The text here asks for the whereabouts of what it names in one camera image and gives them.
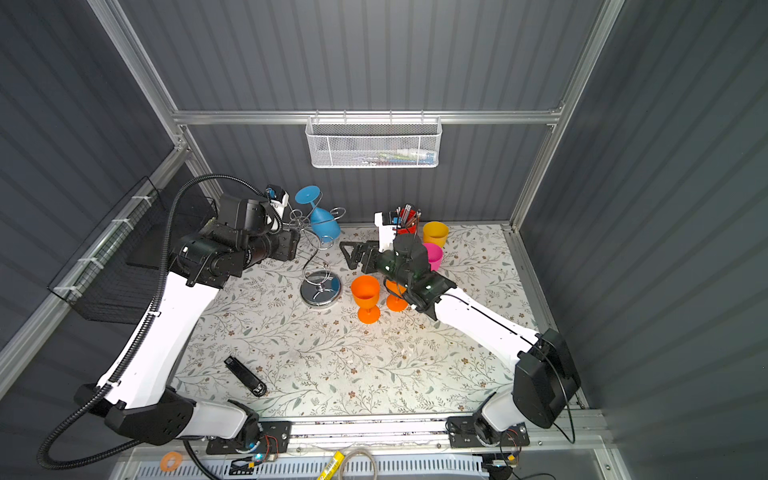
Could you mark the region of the orange wine glass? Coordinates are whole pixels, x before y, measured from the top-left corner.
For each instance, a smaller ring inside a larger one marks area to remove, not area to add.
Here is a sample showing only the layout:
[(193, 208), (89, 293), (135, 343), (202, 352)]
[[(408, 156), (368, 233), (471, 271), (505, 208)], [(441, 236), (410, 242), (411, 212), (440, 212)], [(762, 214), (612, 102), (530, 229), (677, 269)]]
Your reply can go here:
[(378, 280), (370, 275), (356, 277), (350, 286), (350, 290), (358, 306), (358, 319), (368, 325), (376, 323), (381, 314), (378, 307), (380, 297)]
[(402, 285), (386, 279), (384, 286), (388, 292), (386, 304), (391, 311), (402, 312), (409, 307), (408, 301), (403, 298), (406, 289)]

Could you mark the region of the chrome wine glass rack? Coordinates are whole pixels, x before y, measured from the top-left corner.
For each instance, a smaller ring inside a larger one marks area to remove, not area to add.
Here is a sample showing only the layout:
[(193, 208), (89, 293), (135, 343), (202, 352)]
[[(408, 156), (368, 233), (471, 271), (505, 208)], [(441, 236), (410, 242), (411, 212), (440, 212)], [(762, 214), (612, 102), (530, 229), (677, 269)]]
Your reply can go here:
[[(310, 227), (309, 213), (312, 207), (309, 205), (308, 207), (307, 212), (301, 208), (292, 209), (289, 212), (287, 227), (298, 230), (300, 238), (306, 241), (309, 249), (301, 270), (299, 296), (307, 306), (325, 309), (331, 307), (342, 293), (341, 278), (331, 269), (328, 260), (324, 257), (324, 253), (335, 246), (340, 236), (332, 243), (322, 243)], [(334, 208), (330, 212), (337, 220), (338, 215), (344, 215), (345, 209)]]

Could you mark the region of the pink wine glass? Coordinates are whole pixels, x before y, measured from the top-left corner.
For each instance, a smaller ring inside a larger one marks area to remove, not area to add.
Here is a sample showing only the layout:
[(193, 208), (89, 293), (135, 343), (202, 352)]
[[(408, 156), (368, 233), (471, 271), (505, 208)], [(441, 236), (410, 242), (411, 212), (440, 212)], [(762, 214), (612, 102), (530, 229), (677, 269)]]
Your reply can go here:
[(432, 271), (437, 271), (440, 268), (444, 258), (443, 249), (439, 245), (433, 243), (424, 243), (424, 247), (427, 252), (427, 259), (430, 265), (430, 269)]

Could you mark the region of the yellow wine glass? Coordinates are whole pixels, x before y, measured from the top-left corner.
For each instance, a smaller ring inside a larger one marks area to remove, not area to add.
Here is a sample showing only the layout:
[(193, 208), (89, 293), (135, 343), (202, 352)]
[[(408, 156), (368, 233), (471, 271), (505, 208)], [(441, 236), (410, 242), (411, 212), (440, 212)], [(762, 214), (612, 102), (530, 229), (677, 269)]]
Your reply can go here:
[(423, 241), (425, 244), (434, 244), (443, 248), (449, 234), (450, 228), (442, 222), (432, 221), (423, 226)]

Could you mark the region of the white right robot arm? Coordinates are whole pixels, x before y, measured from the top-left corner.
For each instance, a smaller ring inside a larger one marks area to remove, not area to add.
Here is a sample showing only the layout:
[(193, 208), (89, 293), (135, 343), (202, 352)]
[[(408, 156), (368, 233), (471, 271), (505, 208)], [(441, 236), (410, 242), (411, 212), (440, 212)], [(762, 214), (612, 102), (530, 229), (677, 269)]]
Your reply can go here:
[(581, 379), (565, 338), (555, 329), (543, 333), (522, 327), (472, 299), (451, 279), (431, 269), (425, 244), (415, 234), (378, 241), (340, 244), (348, 267), (379, 273), (393, 283), (396, 297), (419, 313), (453, 327), (494, 354), (514, 371), (512, 386), (491, 394), (473, 414), (478, 440), (488, 446), (522, 423), (557, 427)]

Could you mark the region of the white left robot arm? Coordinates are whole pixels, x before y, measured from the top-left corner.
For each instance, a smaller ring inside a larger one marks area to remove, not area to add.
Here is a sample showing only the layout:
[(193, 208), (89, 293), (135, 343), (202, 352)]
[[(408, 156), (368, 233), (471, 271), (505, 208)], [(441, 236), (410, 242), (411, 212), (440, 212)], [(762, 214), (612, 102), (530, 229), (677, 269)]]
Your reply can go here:
[(248, 449), (259, 417), (236, 402), (194, 400), (170, 379), (203, 311), (228, 280), (272, 258), (292, 260), (298, 234), (283, 226), (289, 195), (270, 185), (256, 199), (221, 197), (218, 214), (197, 232), (171, 241), (159, 264), (160, 291), (109, 370), (82, 386), (75, 401), (115, 433), (152, 445), (214, 437)]

